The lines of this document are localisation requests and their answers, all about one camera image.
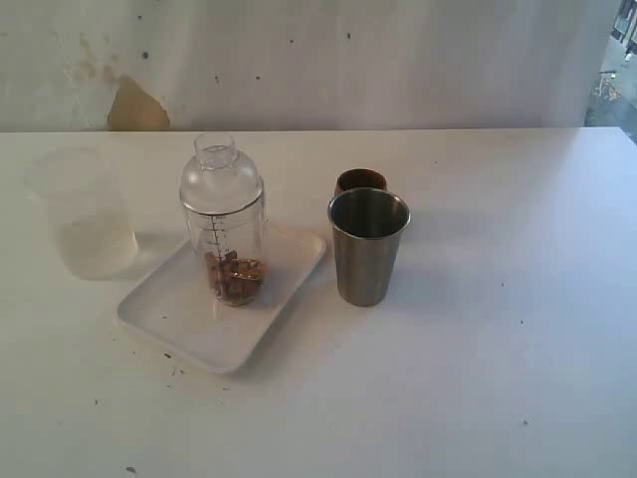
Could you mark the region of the stainless steel cup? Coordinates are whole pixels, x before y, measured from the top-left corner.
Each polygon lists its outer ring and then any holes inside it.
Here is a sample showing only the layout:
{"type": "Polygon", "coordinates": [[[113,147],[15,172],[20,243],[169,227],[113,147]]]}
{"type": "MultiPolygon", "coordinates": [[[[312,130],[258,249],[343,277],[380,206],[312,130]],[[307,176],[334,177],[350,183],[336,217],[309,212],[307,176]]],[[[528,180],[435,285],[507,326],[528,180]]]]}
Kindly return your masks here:
{"type": "Polygon", "coordinates": [[[358,307],[373,307],[385,298],[409,207],[394,193],[358,187],[328,204],[337,289],[358,307]]]}

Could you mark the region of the brown wooden cup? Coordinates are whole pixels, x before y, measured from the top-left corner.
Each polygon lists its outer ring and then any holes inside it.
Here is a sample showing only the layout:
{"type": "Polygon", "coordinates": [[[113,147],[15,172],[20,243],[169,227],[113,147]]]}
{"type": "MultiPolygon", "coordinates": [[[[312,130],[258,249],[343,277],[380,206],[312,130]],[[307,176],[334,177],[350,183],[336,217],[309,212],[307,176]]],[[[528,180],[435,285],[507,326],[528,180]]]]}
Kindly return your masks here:
{"type": "Polygon", "coordinates": [[[379,172],[368,168],[354,168],[343,172],[336,180],[334,195],[354,188],[373,188],[386,190],[387,181],[379,172]]]}

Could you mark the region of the brown pellets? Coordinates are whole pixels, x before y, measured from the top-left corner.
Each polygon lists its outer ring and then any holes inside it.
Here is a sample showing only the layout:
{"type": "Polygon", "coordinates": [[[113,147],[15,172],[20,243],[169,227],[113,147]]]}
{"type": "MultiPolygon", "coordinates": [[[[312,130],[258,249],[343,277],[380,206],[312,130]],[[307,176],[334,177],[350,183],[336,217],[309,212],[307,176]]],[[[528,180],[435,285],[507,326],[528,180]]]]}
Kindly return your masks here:
{"type": "Polygon", "coordinates": [[[204,254],[208,283],[216,298],[229,306],[246,305],[258,296],[267,267],[259,260],[239,258],[230,251],[222,258],[204,254]]]}

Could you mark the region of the clear measuring beaker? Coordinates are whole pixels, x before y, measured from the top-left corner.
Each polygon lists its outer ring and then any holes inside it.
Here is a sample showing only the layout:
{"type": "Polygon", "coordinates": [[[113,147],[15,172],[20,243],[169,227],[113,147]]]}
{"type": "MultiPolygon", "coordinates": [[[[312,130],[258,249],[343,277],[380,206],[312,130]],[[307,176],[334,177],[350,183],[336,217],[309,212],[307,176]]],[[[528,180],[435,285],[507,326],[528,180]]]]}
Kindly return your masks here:
{"type": "Polygon", "coordinates": [[[188,210],[186,224],[216,299],[228,306],[254,301],[267,272],[263,199],[225,214],[188,210]]]}

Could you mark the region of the clear perforated shaker lid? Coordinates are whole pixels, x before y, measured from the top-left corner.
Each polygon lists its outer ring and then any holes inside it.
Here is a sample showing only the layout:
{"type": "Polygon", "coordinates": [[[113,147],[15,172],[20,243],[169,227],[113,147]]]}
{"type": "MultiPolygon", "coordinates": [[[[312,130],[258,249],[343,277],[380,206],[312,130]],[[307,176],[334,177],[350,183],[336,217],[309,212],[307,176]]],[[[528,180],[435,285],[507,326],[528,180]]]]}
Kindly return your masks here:
{"type": "Polygon", "coordinates": [[[264,185],[254,161],[227,132],[206,131],[194,139],[179,197],[185,209],[205,215],[235,213],[262,195],[264,185]]]}

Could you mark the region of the white rectangular tray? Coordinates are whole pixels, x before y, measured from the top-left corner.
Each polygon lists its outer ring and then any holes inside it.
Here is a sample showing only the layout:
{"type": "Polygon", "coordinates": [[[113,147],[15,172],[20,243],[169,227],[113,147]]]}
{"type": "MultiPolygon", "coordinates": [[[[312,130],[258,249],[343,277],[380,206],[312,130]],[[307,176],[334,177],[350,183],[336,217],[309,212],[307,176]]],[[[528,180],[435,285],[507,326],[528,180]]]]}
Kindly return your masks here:
{"type": "Polygon", "coordinates": [[[271,223],[268,275],[257,299],[231,307],[217,301],[190,241],[184,239],[116,307],[117,322],[172,356],[212,373],[240,368],[322,259],[315,233],[271,223]]]}

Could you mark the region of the translucent plastic cup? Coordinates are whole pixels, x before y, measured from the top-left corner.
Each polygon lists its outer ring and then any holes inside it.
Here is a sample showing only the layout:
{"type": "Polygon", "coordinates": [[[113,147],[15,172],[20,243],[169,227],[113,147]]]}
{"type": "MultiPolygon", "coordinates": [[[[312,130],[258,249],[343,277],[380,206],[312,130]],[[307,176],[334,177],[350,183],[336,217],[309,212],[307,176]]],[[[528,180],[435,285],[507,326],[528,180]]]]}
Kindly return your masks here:
{"type": "Polygon", "coordinates": [[[34,159],[25,183],[72,275],[105,279],[133,264],[138,244],[116,171],[96,147],[59,148],[34,159]]]}

